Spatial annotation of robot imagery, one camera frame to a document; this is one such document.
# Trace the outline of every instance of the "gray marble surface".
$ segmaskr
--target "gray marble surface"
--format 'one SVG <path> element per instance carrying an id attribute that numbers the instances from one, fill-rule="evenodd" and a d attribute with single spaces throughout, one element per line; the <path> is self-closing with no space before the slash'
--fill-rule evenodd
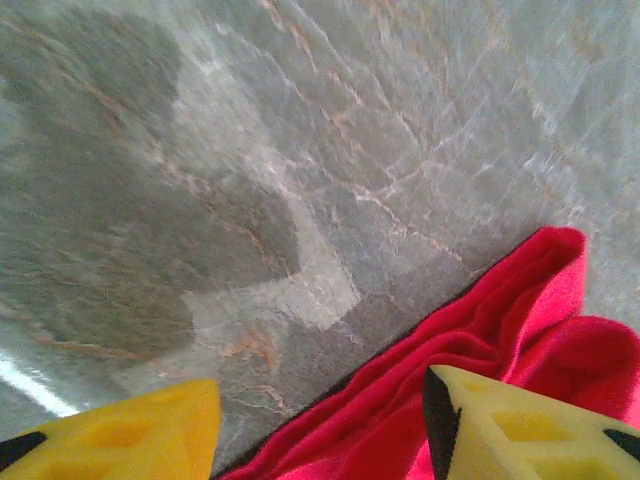
<path id="1" fill-rule="evenodd" d="M 216 470 L 544 224 L 640 327 L 634 0 L 0 0 L 0 437 L 194 377 Z"/>

